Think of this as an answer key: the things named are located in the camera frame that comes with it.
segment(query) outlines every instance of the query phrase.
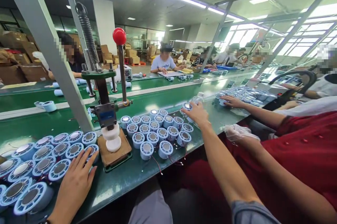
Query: hand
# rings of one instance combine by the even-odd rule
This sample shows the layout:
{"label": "hand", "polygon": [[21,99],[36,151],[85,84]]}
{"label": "hand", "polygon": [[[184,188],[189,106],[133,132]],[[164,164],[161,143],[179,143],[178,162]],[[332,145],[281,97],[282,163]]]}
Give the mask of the hand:
{"label": "hand", "polygon": [[220,98],[228,101],[228,102],[225,103],[225,105],[230,106],[230,107],[244,108],[244,106],[246,105],[246,103],[244,103],[243,101],[241,101],[237,98],[234,98],[232,96],[222,96]]}
{"label": "hand", "polygon": [[85,164],[91,148],[84,150],[73,159],[61,183],[54,210],[48,220],[52,224],[70,224],[78,209],[83,204],[94,179],[95,166],[89,170],[99,152],[95,152]]}
{"label": "hand", "polygon": [[202,103],[190,103],[192,106],[192,110],[188,111],[185,108],[182,108],[181,111],[185,113],[188,117],[194,120],[199,126],[204,125],[208,122],[208,112],[204,109]]}
{"label": "hand", "polygon": [[166,68],[159,68],[158,69],[160,72],[162,72],[164,75],[167,74],[167,69]]}

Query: sleeve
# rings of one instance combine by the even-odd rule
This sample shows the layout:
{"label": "sleeve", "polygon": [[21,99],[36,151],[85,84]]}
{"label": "sleeve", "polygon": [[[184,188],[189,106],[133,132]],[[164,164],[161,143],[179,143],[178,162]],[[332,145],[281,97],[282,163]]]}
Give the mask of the sleeve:
{"label": "sleeve", "polygon": [[234,224],[279,224],[271,212],[258,202],[234,201],[232,203]]}

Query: white t-shirt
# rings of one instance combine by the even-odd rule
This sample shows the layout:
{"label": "white t-shirt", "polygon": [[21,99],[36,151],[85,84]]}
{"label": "white t-shirt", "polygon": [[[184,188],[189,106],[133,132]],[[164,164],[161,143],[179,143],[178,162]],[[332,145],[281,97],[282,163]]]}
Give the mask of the white t-shirt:
{"label": "white t-shirt", "polygon": [[176,67],[176,64],[174,63],[172,57],[169,57],[167,61],[163,61],[159,56],[153,59],[152,65],[151,65],[151,70],[155,70],[158,68],[171,68],[172,70]]}
{"label": "white t-shirt", "polygon": [[313,99],[294,108],[288,110],[277,110],[274,112],[283,115],[303,117],[318,115],[330,111],[337,111],[337,96]]}

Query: metal disc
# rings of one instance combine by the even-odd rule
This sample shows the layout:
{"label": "metal disc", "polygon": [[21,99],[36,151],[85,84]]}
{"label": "metal disc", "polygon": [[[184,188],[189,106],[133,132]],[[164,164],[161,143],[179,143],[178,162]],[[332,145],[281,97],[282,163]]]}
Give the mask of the metal disc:
{"label": "metal disc", "polygon": [[36,197],[39,194],[39,190],[38,189],[33,189],[30,192],[28,192],[24,198],[22,199],[22,204],[23,205],[27,205],[30,202],[32,202],[34,199],[36,199]]}

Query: speaker component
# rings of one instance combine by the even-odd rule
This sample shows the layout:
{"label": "speaker component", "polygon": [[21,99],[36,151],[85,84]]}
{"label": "speaker component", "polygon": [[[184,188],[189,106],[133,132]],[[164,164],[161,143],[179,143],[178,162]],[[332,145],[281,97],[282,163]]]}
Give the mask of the speaker component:
{"label": "speaker component", "polygon": [[157,116],[159,112],[157,110],[151,110],[150,111],[150,118],[151,120],[154,120],[154,117]]}
{"label": "speaker component", "polygon": [[168,128],[169,126],[173,125],[173,118],[170,115],[164,116],[164,123],[163,127]]}
{"label": "speaker component", "polygon": [[157,129],[159,128],[159,123],[156,122],[156,121],[153,121],[153,120],[150,121],[150,123],[148,125],[150,127],[150,131],[152,131],[152,132],[156,132]]}
{"label": "speaker component", "polygon": [[173,118],[173,124],[172,126],[174,126],[175,128],[177,128],[178,130],[181,129],[181,126],[183,125],[184,121],[182,118],[178,117],[178,116],[175,116]]}
{"label": "speaker component", "polygon": [[[86,152],[86,151],[88,150],[88,148],[91,148],[91,152],[90,152],[90,154],[89,154],[89,156],[88,156],[88,158],[87,158],[87,161],[89,161],[89,159],[92,157],[92,155],[93,155],[95,152],[99,151],[99,147],[98,147],[98,145],[96,145],[96,144],[90,144],[90,145],[88,145],[88,146],[84,149],[84,152]],[[95,161],[93,162],[94,164],[98,161],[98,158],[99,158],[99,154],[96,156]]]}
{"label": "speaker component", "polygon": [[62,142],[65,142],[68,139],[69,134],[68,133],[61,133],[54,137],[53,140],[51,140],[52,145],[58,145]]}
{"label": "speaker component", "polygon": [[190,124],[184,123],[184,124],[181,126],[181,130],[182,130],[182,131],[185,131],[185,132],[187,132],[187,133],[192,133],[193,130],[194,130],[194,128],[193,128]]}
{"label": "speaker component", "polygon": [[150,123],[150,121],[151,121],[151,118],[149,116],[147,116],[147,115],[144,115],[144,116],[141,117],[141,122],[143,124],[147,124],[148,125]]}
{"label": "speaker component", "polygon": [[71,161],[69,159],[62,159],[54,164],[48,174],[48,180],[51,182],[61,183],[64,175],[69,169]]}
{"label": "speaker component", "polygon": [[147,161],[151,158],[154,151],[154,147],[151,142],[145,141],[140,145],[140,157]]}
{"label": "speaker component", "polygon": [[0,164],[0,178],[7,180],[9,174],[13,170],[15,170],[21,163],[22,160],[19,157],[14,157]]}
{"label": "speaker component", "polygon": [[131,123],[131,118],[130,116],[123,116],[120,119],[120,124],[121,124],[121,128],[126,129],[126,127],[128,126],[128,124]]}
{"label": "speaker component", "polygon": [[178,138],[177,138],[177,143],[179,144],[179,146],[181,147],[186,147],[187,144],[192,140],[192,137],[190,136],[189,133],[185,132],[185,131],[180,131]]}
{"label": "speaker component", "polygon": [[46,145],[35,152],[33,155],[33,160],[38,162],[41,161],[43,158],[46,158],[47,156],[51,156],[53,152],[54,146],[53,145]]}
{"label": "speaker component", "polygon": [[158,154],[162,159],[167,159],[173,153],[173,146],[168,141],[162,141],[159,144]]}
{"label": "speaker component", "polygon": [[162,116],[162,117],[164,117],[164,116],[166,116],[166,115],[168,115],[169,113],[165,110],[165,109],[160,109],[159,110],[159,115],[160,116]]}
{"label": "speaker component", "polygon": [[25,144],[19,147],[17,150],[15,150],[15,152],[12,154],[12,157],[19,157],[22,161],[31,160],[36,151],[34,146],[35,143]]}
{"label": "speaker component", "polygon": [[136,124],[137,126],[141,125],[141,119],[139,116],[133,116],[131,118],[131,123]]}
{"label": "speaker component", "polygon": [[35,143],[35,146],[34,148],[36,149],[40,149],[48,144],[51,144],[51,141],[54,139],[54,136],[45,136],[43,138],[41,138],[40,140],[38,140],[36,143]]}
{"label": "speaker component", "polygon": [[68,142],[70,142],[70,145],[73,145],[75,143],[80,143],[82,141],[82,137],[83,137],[83,132],[82,131],[72,132],[68,136]]}
{"label": "speaker component", "polygon": [[49,156],[41,161],[39,161],[33,168],[33,176],[35,177],[44,177],[49,173],[49,170],[56,163],[56,158],[54,156]]}
{"label": "speaker component", "polygon": [[70,160],[76,158],[83,149],[84,146],[82,143],[75,143],[71,145],[66,151],[66,158]]}
{"label": "speaker component", "polygon": [[138,131],[138,126],[133,123],[128,124],[128,126],[126,127],[126,131],[127,135],[132,139],[133,134]]}
{"label": "speaker component", "polygon": [[20,196],[33,184],[32,178],[23,177],[12,184],[0,198],[0,206],[13,206]]}
{"label": "speaker component", "polygon": [[143,133],[144,136],[146,137],[146,135],[150,132],[150,126],[146,124],[140,125],[139,132]]}
{"label": "speaker component", "polygon": [[36,162],[33,160],[25,161],[18,165],[9,175],[8,182],[14,183],[23,177],[31,177]]}
{"label": "speaker component", "polygon": [[178,136],[179,130],[174,126],[169,126],[167,128],[167,132],[169,133],[168,134],[169,136],[168,136],[167,140],[168,141],[174,141]]}
{"label": "speaker component", "polygon": [[147,134],[146,140],[148,142],[151,142],[152,145],[155,147],[157,145],[158,141],[159,141],[159,136],[156,132],[150,132],[150,133]]}
{"label": "speaker component", "polygon": [[97,142],[97,134],[95,132],[87,132],[82,137],[82,143],[85,147],[91,144],[96,144],[96,142]]}
{"label": "speaker component", "polygon": [[53,194],[53,189],[45,182],[31,185],[15,203],[14,214],[33,214],[43,210],[52,200]]}
{"label": "speaker component", "polygon": [[159,127],[161,127],[163,125],[164,118],[161,115],[157,115],[157,116],[155,116],[154,121],[158,122]]}
{"label": "speaker component", "polygon": [[159,136],[159,141],[163,141],[167,139],[169,134],[165,128],[160,127],[157,130],[157,135]]}

